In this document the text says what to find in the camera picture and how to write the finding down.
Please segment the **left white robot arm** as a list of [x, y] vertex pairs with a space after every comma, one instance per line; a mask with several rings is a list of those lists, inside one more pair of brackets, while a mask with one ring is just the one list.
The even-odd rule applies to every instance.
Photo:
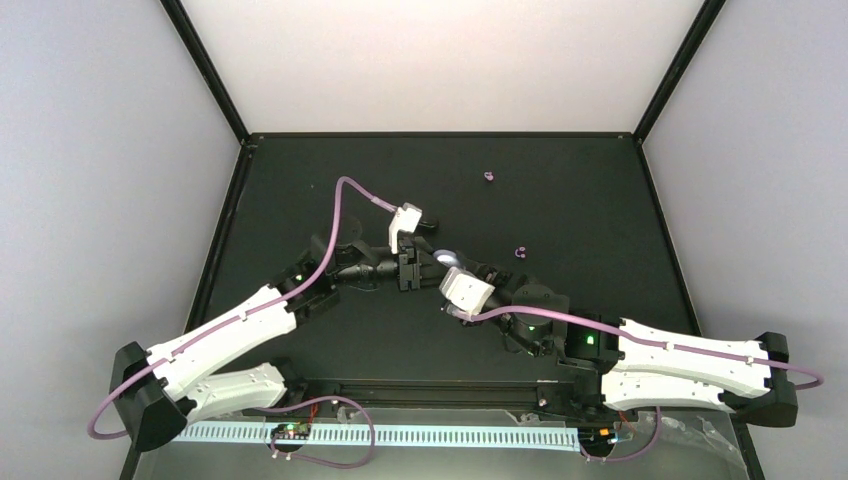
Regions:
[[[391, 228], [394, 243], [373, 247], [362, 240], [356, 218], [343, 218], [334, 247], [328, 235], [313, 235], [293, 265], [226, 313], [164, 343], [118, 349], [110, 393], [132, 448], [156, 450], [199, 421], [278, 404], [291, 387], [283, 361], [229, 373], [222, 367], [333, 308], [342, 285], [386, 282], [402, 292], [436, 286], [446, 269], [425, 237], [438, 227], [436, 218], [425, 217], [414, 229]], [[327, 268], [313, 279], [329, 251]]]

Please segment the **black earbud charging case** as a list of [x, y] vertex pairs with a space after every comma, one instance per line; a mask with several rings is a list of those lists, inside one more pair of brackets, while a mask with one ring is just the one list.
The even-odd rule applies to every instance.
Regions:
[[440, 222], [437, 218], [423, 217], [416, 227], [417, 232], [435, 232], [438, 230]]

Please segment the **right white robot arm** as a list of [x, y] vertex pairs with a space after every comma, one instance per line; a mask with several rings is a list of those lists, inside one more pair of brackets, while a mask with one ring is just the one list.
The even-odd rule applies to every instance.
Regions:
[[573, 369], [569, 401], [582, 418], [671, 407], [722, 411], [761, 427], [797, 421], [782, 334], [725, 341], [575, 311], [567, 296], [526, 275], [474, 262], [450, 267], [440, 292], [463, 324], [490, 321], [508, 350], [551, 355]]

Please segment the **lavender earbud charging case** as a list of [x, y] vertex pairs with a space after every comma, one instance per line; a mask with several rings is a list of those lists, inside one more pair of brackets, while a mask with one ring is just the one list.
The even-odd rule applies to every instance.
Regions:
[[457, 252], [447, 249], [437, 249], [432, 253], [433, 258], [447, 268], [463, 269], [464, 264]]

